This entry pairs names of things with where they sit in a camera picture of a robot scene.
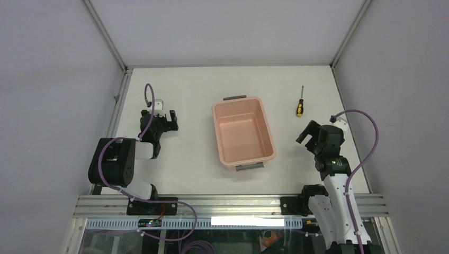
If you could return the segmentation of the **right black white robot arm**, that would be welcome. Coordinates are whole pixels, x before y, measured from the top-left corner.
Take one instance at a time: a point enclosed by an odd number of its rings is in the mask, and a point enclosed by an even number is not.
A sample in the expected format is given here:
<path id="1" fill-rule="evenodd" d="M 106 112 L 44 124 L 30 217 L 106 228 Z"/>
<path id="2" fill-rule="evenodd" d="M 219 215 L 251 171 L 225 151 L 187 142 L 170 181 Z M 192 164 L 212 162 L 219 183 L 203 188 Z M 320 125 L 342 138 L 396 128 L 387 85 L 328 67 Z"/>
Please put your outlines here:
<path id="1" fill-rule="evenodd" d="M 299 197 L 303 214 L 315 216 L 326 243 L 326 253 L 380 253 L 373 245 L 360 216 L 351 185 L 348 160 L 340 155 L 344 132 L 312 120 L 296 139 L 314 155 L 321 185 L 305 185 Z"/>

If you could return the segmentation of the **black yellow handled screwdriver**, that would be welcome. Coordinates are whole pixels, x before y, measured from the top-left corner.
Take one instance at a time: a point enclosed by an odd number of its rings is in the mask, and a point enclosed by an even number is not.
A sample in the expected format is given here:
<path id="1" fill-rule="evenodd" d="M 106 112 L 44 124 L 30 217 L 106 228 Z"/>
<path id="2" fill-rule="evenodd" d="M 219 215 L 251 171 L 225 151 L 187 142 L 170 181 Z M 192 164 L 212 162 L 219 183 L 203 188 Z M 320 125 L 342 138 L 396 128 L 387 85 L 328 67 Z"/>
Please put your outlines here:
<path id="1" fill-rule="evenodd" d="M 301 117 L 304 113 L 303 91 L 304 91 L 304 86 L 301 86 L 301 94 L 300 94 L 300 99 L 299 99 L 298 107 L 297 107 L 297 117 Z"/>

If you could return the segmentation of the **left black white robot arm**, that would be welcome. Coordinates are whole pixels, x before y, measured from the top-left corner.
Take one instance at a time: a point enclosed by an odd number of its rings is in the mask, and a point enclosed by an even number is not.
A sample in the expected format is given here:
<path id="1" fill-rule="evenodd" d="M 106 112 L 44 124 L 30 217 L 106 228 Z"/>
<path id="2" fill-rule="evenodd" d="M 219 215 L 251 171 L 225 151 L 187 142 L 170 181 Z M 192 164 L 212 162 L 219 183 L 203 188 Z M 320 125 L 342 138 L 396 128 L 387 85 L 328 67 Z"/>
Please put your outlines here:
<path id="1" fill-rule="evenodd" d="M 163 133 L 177 131 L 177 116 L 169 112 L 170 120 L 163 111 L 155 116 L 148 110 L 141 111 L 140 127 L 145 131 L 141 141 L 134 138 L 101 138 L 88 169 L 90 183 L 126 192 L 132 201 L 157 201 L 157 189 L 134 176 L 136 160 L 156 159 L 161 150 Z"/>

